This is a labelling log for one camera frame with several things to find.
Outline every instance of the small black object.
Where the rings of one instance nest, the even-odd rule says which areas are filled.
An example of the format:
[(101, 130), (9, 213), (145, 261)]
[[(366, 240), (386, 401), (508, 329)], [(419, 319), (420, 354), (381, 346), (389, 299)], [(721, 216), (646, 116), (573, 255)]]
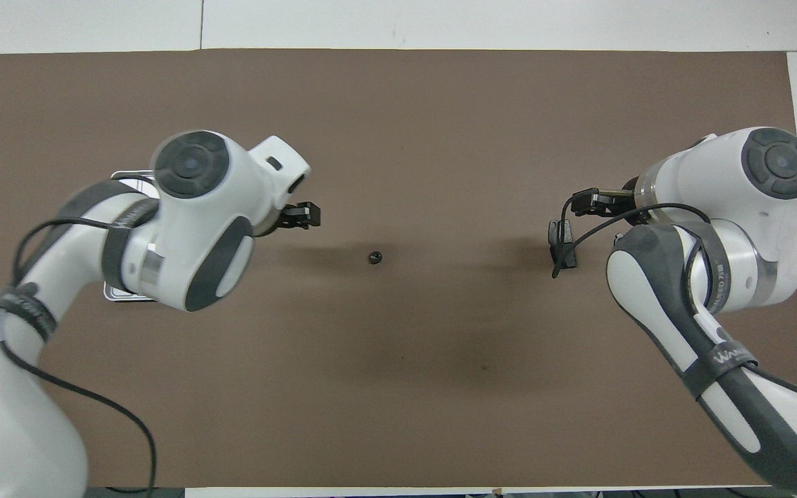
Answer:
[[(617, 214), (632, 211), (635, 209), (635, 198), (632, 189), (638, 177), (629, 180), (621, 190), (588, 189), (582, 190), (572, 196), (570, 210), (576, 216), (595, 215), (602, 218), (610, 218)], [(642, 212), (638, 216), (627, 219), (629, 224), (640, 225), (647, 223), (650, 214)]]
[(553, 220), (549, 222), (549, 255), (553, 257), (553, 264), (558, 264), (562, 252), (569, 250), (567, 256), (562, 262), (562, 269), (576, 268), (576, 253), (574, 253), (573, 242), (574, 237), (570, 232), (570, 221), (564, 221), (564, 240), (559, 241), (560, 237), (560, 220)]
[(297, 205), (286, 204), (279, 214), (276, 221), (277, 229), (301, 228), (309, 230), (309, 227), (322, 225), (322, 209), (312, 202), (299, 202)]

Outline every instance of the white floor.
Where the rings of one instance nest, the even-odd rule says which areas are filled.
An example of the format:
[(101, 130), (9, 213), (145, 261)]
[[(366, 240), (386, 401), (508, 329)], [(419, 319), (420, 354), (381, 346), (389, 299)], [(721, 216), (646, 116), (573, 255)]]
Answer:
[[(797, 123), (797, 0), (0, 0), (0, 53), (225, 47), (788, 51)], [(424, 491), (209, 488), (187, 496)]]

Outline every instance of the printed logo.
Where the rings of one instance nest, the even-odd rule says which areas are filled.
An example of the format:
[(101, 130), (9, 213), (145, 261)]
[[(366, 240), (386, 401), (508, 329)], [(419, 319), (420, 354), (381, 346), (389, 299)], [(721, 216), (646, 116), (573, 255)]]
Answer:
[(133, 228), (137, 220), (146, 214), (148, 209), (145, 204), (135, 205), (130, 211), (126, 212), (123, 217), (113, 223), (113, 228), (116, 229), (130, 229)]
[(16, 296), (14, 294), (6, 294), (2, 296), (2, 299), (22, 309), (26, 315), (28, 315), (29, 319), (35, 321), (36, 324), (41, 326), (48, 334), (51, 334), (51, 332), (53, 332), (54, 328), (57, 326), (50, 316), (42, 313), (38, 306), (32, 302), (29, 302), (27, 299), (22, 299), (22, 297)]
[(718, 293), (715, 300), (722, 300), (724, 299), (724, 291), (727, 289), (727, 275), (724, 274), (724, 265), (715, 265), (715, 269), (718, 271), (718, 275), (716, 275), (718, 280)]
[(739, 349), (731, 349), (730, 351), (722, 351), (718, 354), (715, 354), (715, 356), (713, 356), (712, 359), (718, 363), (724, 363), (727, 362), (727, 360), (730, 360), (731, 358), (736, 358), (737, 356), (740, 356), (740, 354), (743, 354), (743, 351)]

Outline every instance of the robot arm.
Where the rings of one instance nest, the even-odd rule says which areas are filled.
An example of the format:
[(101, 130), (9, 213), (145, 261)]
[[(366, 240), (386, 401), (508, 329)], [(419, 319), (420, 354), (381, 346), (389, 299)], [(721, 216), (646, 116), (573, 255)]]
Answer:
[(746, 463), (797, 495), (797, 387), (760, 371), (714, 316), (797, 287), (797, 138), (711, 136), (640, 177), (635, 194), (641, 205), (694, 205), (712, 223), (671, 210), (633, 227), (607, 262), (614, 299)]
[[(235, 287), (254, 237), (318, 224), (314, 205), (286, 204), (309, 166), (274, 136), (244, 151), (219, 133), (181, 133), (159, 147), (153, 168), (159, 201), (113, 180), (83, 190), (58, 217), (107, 230), (56, 227), (0, 293), (0, 341), (20, 359), (35, 366), (85, 284), (106, 279), (173, 308), (202, 309)], [(72, 423), (0, 350), (0, 496), (76, 497), (85, 483)]]

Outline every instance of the brown mat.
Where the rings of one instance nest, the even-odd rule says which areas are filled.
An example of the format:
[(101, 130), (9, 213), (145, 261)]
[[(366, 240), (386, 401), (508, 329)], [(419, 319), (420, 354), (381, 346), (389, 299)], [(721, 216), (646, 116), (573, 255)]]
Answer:
[[(238, 289), (193, 315), (88, 287), (42, 354), (145, 419), (160, 485), (756, 484), (614, 305), (604, 263), (625, 228), (558, 280), (545, 242), (570, 193), (756, 125), (794, 130), (784, 54), (0, 55), (0, 286), (25, 230), (172, 133), (274, 133), (312, 165), (295, 201), (322, 227), (262, 239)], [(721, 319), (797, 382), (797, 294)], [(89, 484), (145, 482), (129, 421), (51, 393)]]

